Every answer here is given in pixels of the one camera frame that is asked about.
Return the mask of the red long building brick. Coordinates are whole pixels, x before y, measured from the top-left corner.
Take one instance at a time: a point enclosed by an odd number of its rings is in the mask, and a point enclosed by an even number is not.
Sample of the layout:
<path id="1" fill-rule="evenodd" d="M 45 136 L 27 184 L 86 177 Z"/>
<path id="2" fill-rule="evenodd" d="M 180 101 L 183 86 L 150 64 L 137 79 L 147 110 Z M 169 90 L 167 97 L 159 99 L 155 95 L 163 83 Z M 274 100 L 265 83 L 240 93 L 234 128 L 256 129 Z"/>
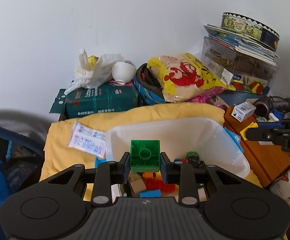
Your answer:
<path id="1" fill-rule="evenodd" d="M 160 190 L 161 192 L 170 193 L 176 190 L 175 184 L 166 184 L 161 179 L 146 178 L 144 184 L 148 191 Z"/>

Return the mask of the green building block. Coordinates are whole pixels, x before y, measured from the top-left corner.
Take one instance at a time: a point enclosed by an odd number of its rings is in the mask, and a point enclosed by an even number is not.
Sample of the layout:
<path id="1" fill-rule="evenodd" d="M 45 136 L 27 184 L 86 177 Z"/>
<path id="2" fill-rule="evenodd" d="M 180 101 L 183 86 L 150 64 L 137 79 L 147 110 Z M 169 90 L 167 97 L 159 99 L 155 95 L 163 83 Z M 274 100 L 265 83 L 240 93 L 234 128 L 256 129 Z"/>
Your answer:
<path id="1" fill-rule="evenodd" d="M 161 167 L 159 140 L 131 140 L 131 172 L 159 172 Z"/>

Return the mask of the green toy race car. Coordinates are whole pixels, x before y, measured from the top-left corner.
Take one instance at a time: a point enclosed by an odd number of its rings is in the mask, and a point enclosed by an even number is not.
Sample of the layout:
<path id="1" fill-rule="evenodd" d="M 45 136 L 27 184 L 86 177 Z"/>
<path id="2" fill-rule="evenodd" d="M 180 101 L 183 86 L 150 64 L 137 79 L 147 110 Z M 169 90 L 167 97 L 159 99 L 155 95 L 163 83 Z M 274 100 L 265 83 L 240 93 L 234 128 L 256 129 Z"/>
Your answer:
<path id="1" fill-rule="evenodd" d="M 197 152 L 187 152 L 185 159 L 188 160 L 188 162 L 193 161 L 198 163 L 200 161 L 200 157 Z"/>

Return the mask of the small yellow building brick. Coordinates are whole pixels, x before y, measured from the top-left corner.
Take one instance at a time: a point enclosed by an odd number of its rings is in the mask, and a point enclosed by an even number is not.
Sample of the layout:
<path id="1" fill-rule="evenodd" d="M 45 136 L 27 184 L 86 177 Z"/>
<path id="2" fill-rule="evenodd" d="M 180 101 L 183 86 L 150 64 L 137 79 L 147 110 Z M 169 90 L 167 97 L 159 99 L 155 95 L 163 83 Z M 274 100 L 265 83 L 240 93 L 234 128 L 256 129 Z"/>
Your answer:
<path id="1" fill-rule="evenodd" d="M 246 128 L 240 131 L 240 135 L 244 140 L 247 140 L 246 131 L 250 128 L 258 128 L 258 124 L 256 122 L 251 122 Z"/>

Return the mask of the orange building block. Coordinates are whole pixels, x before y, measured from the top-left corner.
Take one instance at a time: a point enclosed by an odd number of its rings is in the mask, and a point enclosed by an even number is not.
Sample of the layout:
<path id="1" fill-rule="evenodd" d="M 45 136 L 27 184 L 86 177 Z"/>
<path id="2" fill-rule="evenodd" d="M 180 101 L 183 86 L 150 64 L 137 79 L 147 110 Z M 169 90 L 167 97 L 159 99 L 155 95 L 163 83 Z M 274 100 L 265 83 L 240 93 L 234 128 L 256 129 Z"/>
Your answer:
<path id="1" fill-rule="evenodd" d="M 154 179 L 155 178 L 155 172 L 144 172 L 142 174 L 143 179 Z"/>

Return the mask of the black hair dryer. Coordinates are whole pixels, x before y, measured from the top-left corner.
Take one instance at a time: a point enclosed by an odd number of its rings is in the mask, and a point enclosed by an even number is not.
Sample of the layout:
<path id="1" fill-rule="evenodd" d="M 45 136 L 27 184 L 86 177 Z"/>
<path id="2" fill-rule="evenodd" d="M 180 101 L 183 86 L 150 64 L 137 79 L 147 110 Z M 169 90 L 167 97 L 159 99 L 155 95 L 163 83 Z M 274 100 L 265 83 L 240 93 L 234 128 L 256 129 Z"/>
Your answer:
<path id="1" fill-rule="evenodd" d="M 279 96 L 263 96 L 253 103 L 256 107 L 254 113 L 257 116 L 267 118 L 272 111 L 281 113 L 290 112 L 290 98 Z"/>

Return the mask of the blue hollow building block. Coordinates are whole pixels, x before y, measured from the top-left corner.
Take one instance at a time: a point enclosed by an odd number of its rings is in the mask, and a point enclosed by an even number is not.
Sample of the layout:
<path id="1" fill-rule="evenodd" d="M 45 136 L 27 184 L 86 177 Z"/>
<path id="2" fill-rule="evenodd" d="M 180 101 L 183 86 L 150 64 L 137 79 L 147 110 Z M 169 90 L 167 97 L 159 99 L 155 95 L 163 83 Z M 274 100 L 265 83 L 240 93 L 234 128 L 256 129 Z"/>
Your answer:
<path id="1" fill-rule="evenodd" d="M 150 190 L 140 192 L 139 196 L 141 198 L 160 198 L 162 195 L 160 190 Z"/>

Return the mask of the white small carton box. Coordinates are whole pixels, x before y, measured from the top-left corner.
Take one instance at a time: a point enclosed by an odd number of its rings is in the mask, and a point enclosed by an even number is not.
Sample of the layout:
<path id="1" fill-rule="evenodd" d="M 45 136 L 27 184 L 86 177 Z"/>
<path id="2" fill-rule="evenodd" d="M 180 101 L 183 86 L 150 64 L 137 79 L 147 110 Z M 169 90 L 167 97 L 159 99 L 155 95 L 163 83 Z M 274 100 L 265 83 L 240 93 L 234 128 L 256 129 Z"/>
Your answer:
<path id="1" fill-rule="evenodd" d="M 250 102 L 243 102 L 234 106 L 231 116 L 239 122 L 243 122 L 248 117 L 252 116 L 256 107 Z"/>

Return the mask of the orange cardboard box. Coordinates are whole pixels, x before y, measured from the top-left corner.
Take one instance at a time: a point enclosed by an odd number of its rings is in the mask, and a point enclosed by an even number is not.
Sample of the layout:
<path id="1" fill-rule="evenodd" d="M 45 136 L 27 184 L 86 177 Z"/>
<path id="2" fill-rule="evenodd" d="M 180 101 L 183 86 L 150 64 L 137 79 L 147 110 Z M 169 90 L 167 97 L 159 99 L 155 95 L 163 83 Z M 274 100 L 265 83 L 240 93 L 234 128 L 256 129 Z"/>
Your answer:
<path id="1" fill-rule="evenodd" d="M 256 121 L 252 115 L 243 122 L 231 116 L 233 108 L 229 107 L 224 115 L 224 126 L 230 131 L 240 134 L 244 128 Z M 258 177 L 262 187 L 267 187 L 290 168 L 290 155 L 283 152 L 280 146 L 260 145 L 257 141 L 241 140 L 244 156 L 250 168 Z"/>

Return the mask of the black toy car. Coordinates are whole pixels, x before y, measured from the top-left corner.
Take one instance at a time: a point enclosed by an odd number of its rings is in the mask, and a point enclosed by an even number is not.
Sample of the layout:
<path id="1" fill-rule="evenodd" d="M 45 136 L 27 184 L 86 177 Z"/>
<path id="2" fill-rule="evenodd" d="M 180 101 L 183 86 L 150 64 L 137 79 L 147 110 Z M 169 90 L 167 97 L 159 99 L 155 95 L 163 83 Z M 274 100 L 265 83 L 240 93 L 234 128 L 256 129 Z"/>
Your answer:
<path id="1" fill-rule="evenodd" d="M 205 169 L 206 167 L 206 164 L 203 161 L 191 160 L 189 163 L 193 166 L 193 168 Z"/>

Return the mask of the white plastic storage bin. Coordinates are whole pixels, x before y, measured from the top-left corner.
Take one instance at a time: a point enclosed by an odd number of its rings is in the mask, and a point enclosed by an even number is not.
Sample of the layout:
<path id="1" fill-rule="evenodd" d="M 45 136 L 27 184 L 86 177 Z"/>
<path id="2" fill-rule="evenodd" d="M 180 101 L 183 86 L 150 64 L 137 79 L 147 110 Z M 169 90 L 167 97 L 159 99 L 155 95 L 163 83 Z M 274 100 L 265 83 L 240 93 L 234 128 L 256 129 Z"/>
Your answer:
<path id="1" fill-rule="evenodd" d="M 106 132 L 106 159 L 119 161 L 132 140 L 159 140 L 170 160 L 197 152 L 206 164 L 247 178 L 250 165 L 236 139 L 215 120 L 200 116 L 116 126 Z"/>

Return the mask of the white wipes packet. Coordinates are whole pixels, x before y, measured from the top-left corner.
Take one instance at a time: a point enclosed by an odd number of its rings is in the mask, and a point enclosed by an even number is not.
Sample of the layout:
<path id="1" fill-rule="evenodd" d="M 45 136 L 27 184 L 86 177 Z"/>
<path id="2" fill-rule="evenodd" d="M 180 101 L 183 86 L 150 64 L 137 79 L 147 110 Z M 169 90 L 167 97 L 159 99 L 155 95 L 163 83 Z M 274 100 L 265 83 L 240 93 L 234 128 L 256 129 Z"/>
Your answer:
<path id="1" fill-rule="evenodd" d="M 89 128 L 76 121 L 68 142 L 68 147 L 86 152 L 100 159 L 106 156 L 106 132 Z"/>

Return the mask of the clear plastic toy box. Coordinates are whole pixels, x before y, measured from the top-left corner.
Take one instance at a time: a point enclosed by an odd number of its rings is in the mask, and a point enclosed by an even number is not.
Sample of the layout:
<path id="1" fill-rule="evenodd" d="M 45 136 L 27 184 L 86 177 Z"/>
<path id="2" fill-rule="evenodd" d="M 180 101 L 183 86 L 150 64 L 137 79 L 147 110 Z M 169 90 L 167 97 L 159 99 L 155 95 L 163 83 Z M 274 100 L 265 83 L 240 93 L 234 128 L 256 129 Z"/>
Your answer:
<path id="1" fill-rule="evenodd" d="M 201 62 L 217 76 L 229 90 L 266 95 L 279 70 L 276 63 L 245 54 L 220 40 L 205 36 Z"/>

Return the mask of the yellow quilted blanket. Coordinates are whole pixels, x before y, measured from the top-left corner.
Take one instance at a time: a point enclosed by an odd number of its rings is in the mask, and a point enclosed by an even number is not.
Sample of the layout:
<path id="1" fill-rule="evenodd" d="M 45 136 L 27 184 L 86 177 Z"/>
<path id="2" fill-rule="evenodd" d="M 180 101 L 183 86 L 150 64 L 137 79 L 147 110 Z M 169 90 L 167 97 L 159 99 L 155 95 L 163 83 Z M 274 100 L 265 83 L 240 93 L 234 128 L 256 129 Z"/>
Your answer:
<path id="1" fill-rule="evenodd" d="M 68 119 L 51 124 L 44 146 L 45 162 L 40 180 L 44 180 L 77 163 L 94 167 L 95 156 L 68 147 L 72 127 L 76 121 L 89 128 L 108 131 L 119 125 L 140 124 L 183 118 L 208 117 L 224 124 L 225 111 L 205 103 L 170 103 L 133 108 L 126 112 L 99 113 L 83 118 Z"/>

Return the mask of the dark green tissue pack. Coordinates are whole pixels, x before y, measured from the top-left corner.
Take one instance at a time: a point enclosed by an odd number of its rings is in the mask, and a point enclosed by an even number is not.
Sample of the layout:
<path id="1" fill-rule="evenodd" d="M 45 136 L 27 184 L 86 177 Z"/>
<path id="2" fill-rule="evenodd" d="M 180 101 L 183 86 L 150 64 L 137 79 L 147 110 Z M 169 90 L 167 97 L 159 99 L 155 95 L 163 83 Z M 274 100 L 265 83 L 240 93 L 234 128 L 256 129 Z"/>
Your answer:
<path id="1" fill-rule="evenodd" d="M 141 105 L 138 90 L 132 83 L 118 85 L 105 83 L 97 88 L 78 88 L 68 95 L 59 90 L 50 113 L 64 115 L 67 119 L 83 116 L 123 112 Z"/>

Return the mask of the stack of children books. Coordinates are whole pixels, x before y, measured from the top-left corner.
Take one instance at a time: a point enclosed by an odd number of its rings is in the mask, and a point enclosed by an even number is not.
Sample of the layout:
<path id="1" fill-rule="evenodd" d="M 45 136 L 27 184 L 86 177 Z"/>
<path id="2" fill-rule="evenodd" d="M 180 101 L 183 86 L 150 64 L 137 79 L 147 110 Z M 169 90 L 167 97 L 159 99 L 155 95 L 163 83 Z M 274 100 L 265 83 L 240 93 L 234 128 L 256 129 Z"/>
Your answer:
<path id="1" fill-rule="evenodd" d="M 275 60 L 280 58 L 275 52 L 243 35 L 210 24 L 204 25 L 204 28 L 208 32 L 209 38 L 238 53 L 272 65 L 275 65 Z"/>

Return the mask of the blue black helmet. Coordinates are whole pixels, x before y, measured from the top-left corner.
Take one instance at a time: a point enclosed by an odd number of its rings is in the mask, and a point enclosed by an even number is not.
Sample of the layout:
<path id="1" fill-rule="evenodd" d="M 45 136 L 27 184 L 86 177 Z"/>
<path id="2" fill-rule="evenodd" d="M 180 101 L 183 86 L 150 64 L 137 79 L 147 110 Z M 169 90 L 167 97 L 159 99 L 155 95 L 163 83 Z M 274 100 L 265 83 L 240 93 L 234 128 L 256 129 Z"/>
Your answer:
<path id="1" fill-rule="evenodd" d="M 148 69 L 147 63 L 142 64 L 136 70 L 133 84 L 137 88 L 144 105 L 166 103 L 162 94 L 162 87 Z"/>

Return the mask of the white ceramic bowl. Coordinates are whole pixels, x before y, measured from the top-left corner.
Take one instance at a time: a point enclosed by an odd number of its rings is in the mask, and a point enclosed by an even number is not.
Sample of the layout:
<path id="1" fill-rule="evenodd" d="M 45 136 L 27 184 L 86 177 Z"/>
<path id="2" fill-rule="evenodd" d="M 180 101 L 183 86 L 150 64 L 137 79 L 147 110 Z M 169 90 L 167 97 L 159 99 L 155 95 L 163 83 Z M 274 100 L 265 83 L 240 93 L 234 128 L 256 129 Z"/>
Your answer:
<path id="1" fill-rule="evenodd" d="M 112 67 L 112 77 L 117 83 L 129 83 L 136 75 L 136 67 L 127 62 L 116 62 Z"/>

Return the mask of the yellow red snack bag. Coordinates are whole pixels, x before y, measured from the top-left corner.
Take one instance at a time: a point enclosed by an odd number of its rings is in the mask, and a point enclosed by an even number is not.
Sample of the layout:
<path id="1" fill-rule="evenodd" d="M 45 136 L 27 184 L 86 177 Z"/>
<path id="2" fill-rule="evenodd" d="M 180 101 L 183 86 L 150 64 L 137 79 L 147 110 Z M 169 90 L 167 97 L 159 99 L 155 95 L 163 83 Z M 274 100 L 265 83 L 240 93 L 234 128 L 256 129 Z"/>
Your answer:
<path id="1" fill-rule="evenodd" d="M 159 82 L 166 102 L 185 102 L 197 96 L 219 94 L 228 88 L 190 53 L 153 57 L 147 68 Z"/>

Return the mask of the white plastic bag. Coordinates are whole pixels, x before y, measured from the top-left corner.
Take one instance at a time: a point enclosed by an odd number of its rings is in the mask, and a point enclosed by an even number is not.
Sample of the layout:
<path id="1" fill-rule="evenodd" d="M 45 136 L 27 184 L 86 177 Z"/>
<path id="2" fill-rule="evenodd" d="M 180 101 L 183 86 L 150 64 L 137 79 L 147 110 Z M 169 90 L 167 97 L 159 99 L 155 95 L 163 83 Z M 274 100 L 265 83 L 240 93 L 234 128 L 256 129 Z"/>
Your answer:
<path id="1" fill-rule="evenodd" d="M 80 50 L 78 64 L 74 74 L 74 80 L 65 95 L 78 88 L 97 88 L 112 79 L 112 67 L 117 62 L 124 62 L 125 58 L 120 54 L 103 54 L 100 57 L 88 56 L 87 52 Z"/>

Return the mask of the round cookie tin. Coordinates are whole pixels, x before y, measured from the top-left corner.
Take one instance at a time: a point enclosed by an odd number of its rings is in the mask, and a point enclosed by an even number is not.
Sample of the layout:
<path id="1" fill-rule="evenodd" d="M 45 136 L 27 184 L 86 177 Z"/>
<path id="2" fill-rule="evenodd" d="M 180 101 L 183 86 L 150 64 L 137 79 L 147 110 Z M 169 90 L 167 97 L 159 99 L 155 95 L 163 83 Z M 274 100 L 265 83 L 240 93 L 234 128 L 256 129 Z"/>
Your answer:
<path id="1" fill-rule="evenodd" d="M 280 41 L 279 33 L 271 27 L 253 18 L 234 12 L 224 12 L 222 14 L 221 27 L 257 40 L 272 51 L 277 50 Z"/>

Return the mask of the blue baby stroller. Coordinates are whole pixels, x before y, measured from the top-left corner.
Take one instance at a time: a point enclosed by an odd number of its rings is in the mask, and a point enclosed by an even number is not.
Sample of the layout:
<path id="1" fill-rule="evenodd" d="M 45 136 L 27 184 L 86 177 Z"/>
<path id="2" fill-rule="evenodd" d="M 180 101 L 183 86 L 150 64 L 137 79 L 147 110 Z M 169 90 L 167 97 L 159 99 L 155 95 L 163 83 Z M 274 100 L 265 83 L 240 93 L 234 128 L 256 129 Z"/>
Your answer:
<path id="1" fill-rule="evenodd" d="M 13 194 L 38 183 L 45 161 L 43 146 L 0 127 L 0 206 Z M 0 239 L 5 239 L 0 226 Z"/>

